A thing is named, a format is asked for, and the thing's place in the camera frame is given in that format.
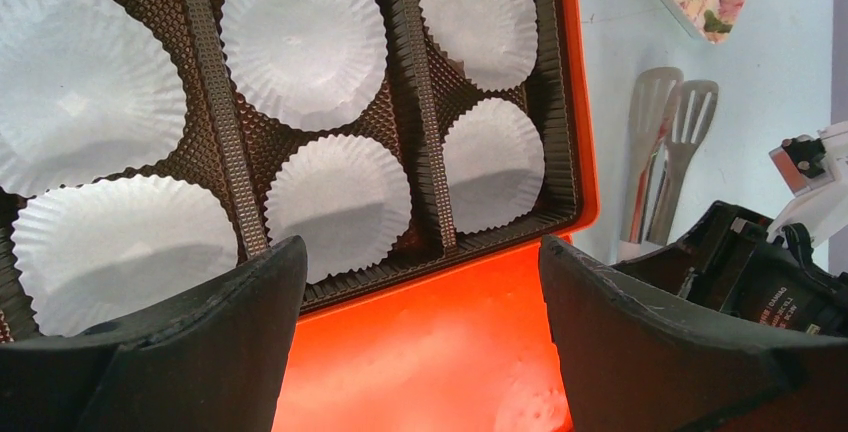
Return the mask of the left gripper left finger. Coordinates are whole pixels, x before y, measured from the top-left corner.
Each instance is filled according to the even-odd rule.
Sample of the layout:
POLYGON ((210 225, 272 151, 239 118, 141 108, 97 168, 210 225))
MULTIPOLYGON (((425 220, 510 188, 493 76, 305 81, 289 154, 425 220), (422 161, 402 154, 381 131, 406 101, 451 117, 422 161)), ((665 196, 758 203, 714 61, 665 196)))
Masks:
POLYGON ((268 431, 305 290, 294 236, 72 337, 1 348, 5 431, 268 431))

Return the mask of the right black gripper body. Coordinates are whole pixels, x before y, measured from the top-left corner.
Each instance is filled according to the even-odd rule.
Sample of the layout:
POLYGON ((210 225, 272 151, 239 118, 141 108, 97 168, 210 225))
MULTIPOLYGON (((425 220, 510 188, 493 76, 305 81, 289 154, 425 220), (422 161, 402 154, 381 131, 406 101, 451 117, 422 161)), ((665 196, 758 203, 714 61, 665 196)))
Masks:
POLYGON ((846 337, 847 275, 812 259, 801 223, 767 239, 770 218, 714 202, 675 242, 614 269, 699 306, 762 325, 846 337))

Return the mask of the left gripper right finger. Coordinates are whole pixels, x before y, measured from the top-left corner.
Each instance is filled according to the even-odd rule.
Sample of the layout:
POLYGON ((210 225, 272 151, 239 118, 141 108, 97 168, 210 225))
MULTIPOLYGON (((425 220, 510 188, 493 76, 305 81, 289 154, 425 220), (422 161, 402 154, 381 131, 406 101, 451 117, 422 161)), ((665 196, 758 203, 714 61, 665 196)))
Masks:
POLYGON ((734 318, 563 239, 539 277, 578 431, 843 431, 847 342, 734 318))

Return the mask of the metal tongs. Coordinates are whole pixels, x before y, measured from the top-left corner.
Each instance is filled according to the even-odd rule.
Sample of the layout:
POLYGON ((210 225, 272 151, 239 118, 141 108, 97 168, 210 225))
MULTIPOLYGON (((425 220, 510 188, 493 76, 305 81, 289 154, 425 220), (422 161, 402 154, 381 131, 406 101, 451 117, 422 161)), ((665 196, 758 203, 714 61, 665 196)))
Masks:
POLYGON ((648 69, 636 78, 618 260, 668 243, 688 167, 709 131, 719 91, 716 82, 686 80, 675 67, 648 69))

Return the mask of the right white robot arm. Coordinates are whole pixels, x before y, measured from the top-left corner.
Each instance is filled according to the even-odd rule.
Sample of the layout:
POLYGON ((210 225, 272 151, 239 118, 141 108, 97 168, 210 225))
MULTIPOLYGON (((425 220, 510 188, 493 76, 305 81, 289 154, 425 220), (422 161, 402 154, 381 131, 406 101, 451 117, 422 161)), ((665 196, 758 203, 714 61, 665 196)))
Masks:
POLYGON ((794 194, 776 218, 716 201, 672 244, 614 267, 726 315, 845 337, 847 274, 813 252, 847 226, 847 125, 786 139, 770 157, 794 194))

